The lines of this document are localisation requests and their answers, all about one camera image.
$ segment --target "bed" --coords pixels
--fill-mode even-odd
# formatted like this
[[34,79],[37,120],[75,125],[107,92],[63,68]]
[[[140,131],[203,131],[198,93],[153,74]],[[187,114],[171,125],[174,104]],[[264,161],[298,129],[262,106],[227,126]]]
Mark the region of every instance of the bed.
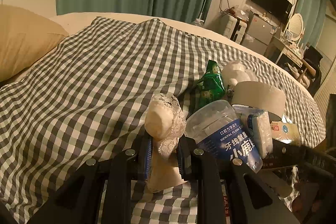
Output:
[[[1,199],[19,223],[87,159],[109,159],[141,138],[154,93],[174,93],[190,115],[194,83],[209,59],[220,67],[240,59],[259,81],[285,92],[285,115],[298,125],[303,144],[315,147],[325,138],[317,105],[302,85],[219,34],[130,14],[71,13],[51,20],[70,36],[0,89]],[[155,194],[133,182],[131,195],[132,223],[196,222],[192,182]]]

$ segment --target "checkered bedspread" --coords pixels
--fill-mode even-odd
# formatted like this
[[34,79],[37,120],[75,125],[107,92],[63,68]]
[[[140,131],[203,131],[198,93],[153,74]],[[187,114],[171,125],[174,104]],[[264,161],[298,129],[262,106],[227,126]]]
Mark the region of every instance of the checkered bedspread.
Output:
[[[144,132],[153,93],[174,93],[185,115],[192,113],[192,87],[209,59],[220,67],[242,60],[259,81],[285,92],[285,114],[302,143],[323,140],[314,100],[271,65],[159,19],[132,24],[98,17],[23,80],[0,89],[0,197],[15,219],[27,222],[88,158],[106,160],[129,148]],[[132,223],[195,223],[192,183],[155,194],[140,182],[132,186]]]

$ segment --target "small cardboard box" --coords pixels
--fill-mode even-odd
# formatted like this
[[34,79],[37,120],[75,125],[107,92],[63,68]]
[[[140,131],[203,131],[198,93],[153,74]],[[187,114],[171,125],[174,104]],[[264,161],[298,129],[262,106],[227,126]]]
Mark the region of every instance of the small cardboard box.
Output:
[[300,134],[296,124],[271,122],[272,138],[283,143],[300,145]]

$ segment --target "flat screen tv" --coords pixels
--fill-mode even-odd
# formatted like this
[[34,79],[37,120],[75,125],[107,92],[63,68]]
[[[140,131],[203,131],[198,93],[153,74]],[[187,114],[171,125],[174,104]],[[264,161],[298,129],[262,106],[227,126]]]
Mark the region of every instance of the flat screen tv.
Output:
[[292,8],[288,0],[251,0],[267,12],[275,16],[282,23],[287,23],[287,19]]

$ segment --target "blue circular logo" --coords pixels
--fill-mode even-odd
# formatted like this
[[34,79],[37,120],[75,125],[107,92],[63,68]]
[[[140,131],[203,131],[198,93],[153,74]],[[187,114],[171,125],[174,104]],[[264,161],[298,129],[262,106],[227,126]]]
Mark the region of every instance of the blue circular logo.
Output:
[[288,133],[288,127],[286,127],[285,125],[282,126],[282,131],[285,133]]

